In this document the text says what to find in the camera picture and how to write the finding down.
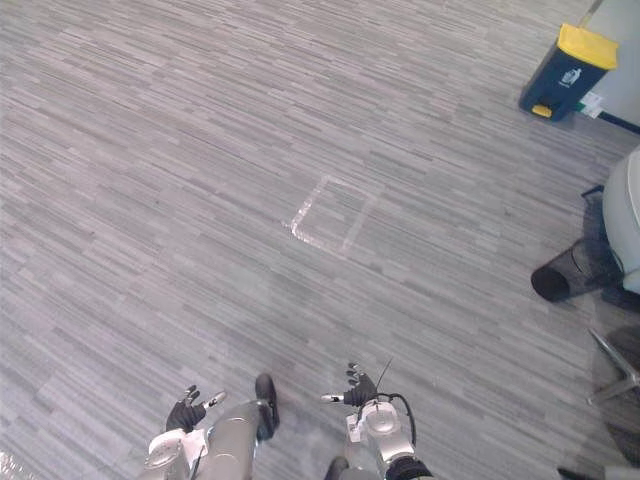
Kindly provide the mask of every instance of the yellow bin lid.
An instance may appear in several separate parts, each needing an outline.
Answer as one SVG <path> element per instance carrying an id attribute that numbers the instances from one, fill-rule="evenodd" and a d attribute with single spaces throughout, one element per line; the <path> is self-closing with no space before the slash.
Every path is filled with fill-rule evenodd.
<path id="1" fill-rule="evenodd" d="M 573 58 L 603 70 L 613 70 L 618 66 L 616 42 L 568 23 L 563 23 L 560 28 L 558 48 Z"/>

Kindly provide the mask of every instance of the dark blue bin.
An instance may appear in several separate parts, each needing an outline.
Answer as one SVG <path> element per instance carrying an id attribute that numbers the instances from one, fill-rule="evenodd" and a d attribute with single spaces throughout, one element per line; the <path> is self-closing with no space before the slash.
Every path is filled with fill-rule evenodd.
<path id="1" fill-rule="evenodd" d="M 583 28 L 563 24 L 520 97 L 520 108 L 560 120 L 603 75 L 616 68 L 618 44 Z"/>

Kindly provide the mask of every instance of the trash bin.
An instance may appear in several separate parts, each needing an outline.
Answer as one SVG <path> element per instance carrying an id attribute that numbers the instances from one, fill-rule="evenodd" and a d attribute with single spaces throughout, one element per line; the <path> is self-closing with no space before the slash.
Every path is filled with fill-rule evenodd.
<path id="1" fill-rule="evenodd" d="M 520 97 L 520 108 L 560 120 L 608 71 L 616 68 L 618 44 L 584 28 L 563 24 Z"/>
<path id="2" fill-rule="evenodd" d="M 531 285 L 545 300 L 559 302 L 617 285 L 623 276 L 607 241 L 583 238 L 533 272 Z"/>

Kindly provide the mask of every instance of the black chair leg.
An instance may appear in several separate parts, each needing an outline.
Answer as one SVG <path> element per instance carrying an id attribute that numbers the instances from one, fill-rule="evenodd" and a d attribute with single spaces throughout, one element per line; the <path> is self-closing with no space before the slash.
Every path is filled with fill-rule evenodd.
<path id="1" fill-rule="evenodd" d="M 596 192 L 600 192 L 600 193 L 604 192 L 604 185 L 596 185 L 592 189 L 587 190 L 586 192 L 582 192 L 581 197 L 582 198 L 587 198 L 589 195 L 592 195 L 592 194 L 594 194 Z"/>
<path id="2" fill-rule="evenodd" d="M 588 477 L 586 475 L 582 475 L 581 473 L 575 473 L 562 467 L 558 468 L 558 473 L 562 478 L 566 480 L 596 480 L 593 477 Z"/>

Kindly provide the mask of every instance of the black glove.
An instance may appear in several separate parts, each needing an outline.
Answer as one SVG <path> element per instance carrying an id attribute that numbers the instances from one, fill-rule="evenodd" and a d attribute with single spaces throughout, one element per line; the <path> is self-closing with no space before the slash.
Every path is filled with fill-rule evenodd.
<path id="1" fill-rule="evenodd" d="M 176 402 L 171 409 L 171 413 L 169 413 L 169 417 L 167 418 L 167 432 L 181 428 L 184 433 L 190 433 L 193 431 L 193 427 L 205 417 L 207 411 L 202 403 L 199 403 L 195 407 L 191 405 L 191 402 L 193 402 L 198 395 L 200 395 L 200 392 L 196 390 L 195 385 L 191 385 L 185 391 L 184 398 Z"/>
<path id="2" fill-rule="evenodd" d="M 357 363 L 349 363 L 347 377 L 350 377 L 349 385 L 353 388 L 348 392 L 344 392 L 344 403 L 346 405 L 361 407 L 378 393 L 376 386 Z"/>

